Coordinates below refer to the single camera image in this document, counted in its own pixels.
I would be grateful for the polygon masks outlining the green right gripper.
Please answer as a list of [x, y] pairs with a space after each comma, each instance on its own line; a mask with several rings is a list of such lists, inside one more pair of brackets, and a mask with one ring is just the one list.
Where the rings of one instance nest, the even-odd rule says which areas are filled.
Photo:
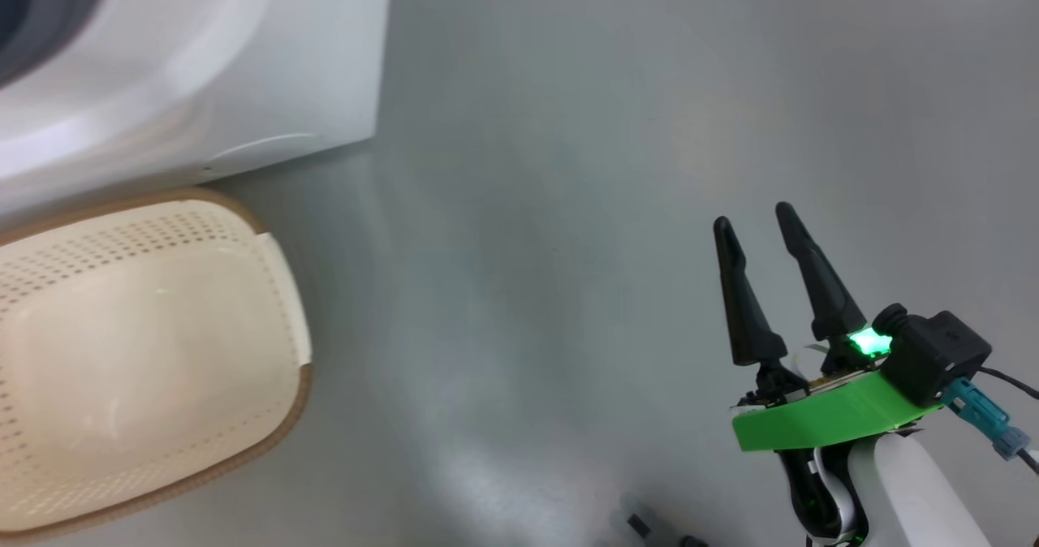
[[757, 366], [757, 387], [732, 407], [732, 429], [745, 452], [812, 450], [912, 424], [936, 411], [938, 402], [913, 403], [879, 371], [890, 354], [890, 337], [854, 334], [867, 325], [860, 307], [847, 291], [828, 258], [793, 205], [779, 202], [775, 214], [787, 251], [797, 261], [810, 308], [817, 341], [836, 343], [845, 367], [809, 381], [782, 364], [787, 347], [761, 310], [746, 274], [746, 256], [731, 222], [714, 222], [714, 240], [737, 366]]

